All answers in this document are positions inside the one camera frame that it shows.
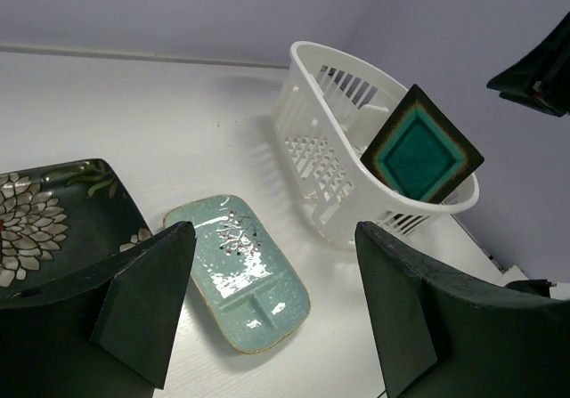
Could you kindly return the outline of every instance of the white table surface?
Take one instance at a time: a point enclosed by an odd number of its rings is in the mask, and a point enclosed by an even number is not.
[[[354,251],[309,229],[269,114],[286,70],[0,53],[0,171],[104,158],[153,231],[183,203],[244,198],[313,303],[258,355],[228,346],[189,286],[166,397],[358,397],[384,390]],[[412,244],[464,272],[501,274],[451,217]]]

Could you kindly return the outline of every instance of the floral pattern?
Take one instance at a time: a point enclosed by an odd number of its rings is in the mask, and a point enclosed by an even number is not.
[[[121,253],[123,251],[127,251],[128,249],[131,249],[132,247],[135,247],[136,245],[140,244],[144,240],[147,240],[151,236],[152,236],[151,231],[149,231],[148,229],[141,228],[141,229],[139,229],[138,233],[131,236],[131,241],[127,242],[126,244],[121,245],[118,248],[118,251]]]
[[[0,175],[0,287],[25,280],[67,238],[64,209],[52,191],[41,191],[28,176]]]

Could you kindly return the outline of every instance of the white wall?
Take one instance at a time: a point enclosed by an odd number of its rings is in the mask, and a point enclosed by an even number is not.
[[[0,45],[289,62],[344,48],[372,0],[0,0]]]
[[[348,51],[423,87],[486,157],[460,220],[506,265],[570,281],[570,118],[499,99],[487,81],[570,12],[570,0],[376,0]]]

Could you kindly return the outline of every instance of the glossy glaze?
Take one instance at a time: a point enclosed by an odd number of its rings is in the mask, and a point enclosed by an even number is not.
[[[222,195],[192,202],[168,213],[165,227],[179,221],[194,224],[191,276],[236,350],[261,352],[305,320],[305,286],[242,199]]]
[[[419,86],[413,85],[361,161],[405,197],[438,204],[484,159]]]
[[[150,235],[102,159],[1,174],[0,299],[85,269]]]

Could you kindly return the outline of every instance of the light blue soap dish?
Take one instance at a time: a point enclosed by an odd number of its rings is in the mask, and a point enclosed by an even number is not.
[[[196,229],[191,276],[234,349],[262,352],[303,323],[305,286],[248,204],[214,196],[170,211],[164,225],[181,221]]]

